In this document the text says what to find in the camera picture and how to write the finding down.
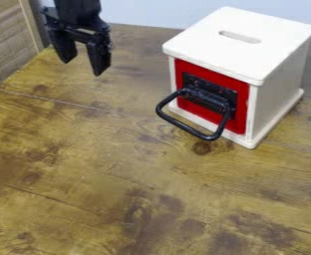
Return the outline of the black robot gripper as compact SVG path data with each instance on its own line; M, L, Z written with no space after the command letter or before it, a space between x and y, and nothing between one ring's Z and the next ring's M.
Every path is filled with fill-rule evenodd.
M43 7L47 31L60 60L69 63L77 57L72 32L88 30L95 34L87 43L93 74L99 76L112 63L114 43L111 27L101 19L101 0L53 0L53 7Z

